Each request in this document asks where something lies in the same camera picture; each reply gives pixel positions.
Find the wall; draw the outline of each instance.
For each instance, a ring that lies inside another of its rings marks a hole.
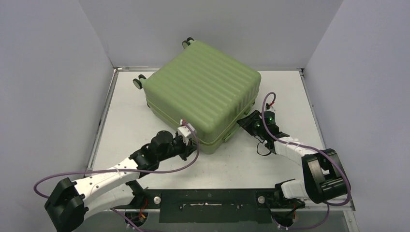
[[[410,1],[344,0],[307,88],[352,184],[362,232],[409,231]]]
[[[305,67],[342,0],[80,0],[114,66],[160,67],[191,36],[252,66]]]
[[[55,231],[33,185],[85,169],[112,72],[78,1],[0,1],[0,231]]]

